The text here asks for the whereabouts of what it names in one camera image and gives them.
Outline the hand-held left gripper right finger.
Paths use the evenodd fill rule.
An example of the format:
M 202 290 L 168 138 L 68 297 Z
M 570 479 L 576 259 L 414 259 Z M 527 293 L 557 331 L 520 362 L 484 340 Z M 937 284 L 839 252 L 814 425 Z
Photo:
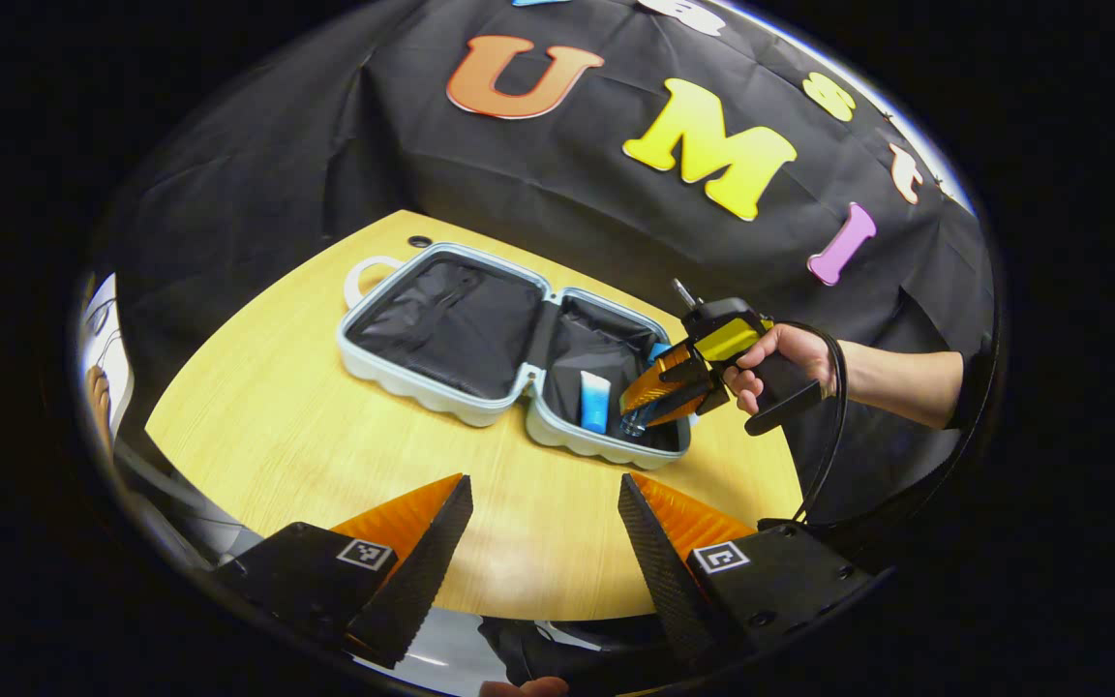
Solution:
M 797 521 L 747 526 L 641 473 L 624 474 L 617 509 L 686 669 L 782 652 L 880 585 Z

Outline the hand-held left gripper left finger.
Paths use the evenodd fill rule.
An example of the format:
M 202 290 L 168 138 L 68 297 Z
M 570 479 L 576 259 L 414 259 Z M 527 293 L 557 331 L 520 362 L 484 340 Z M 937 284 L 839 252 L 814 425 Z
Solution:
M 473 512 L 464 473 L 332 529 L 279 529 L 214 570 L 237 598 L 332 652 L 391 669 L 428 617 Z

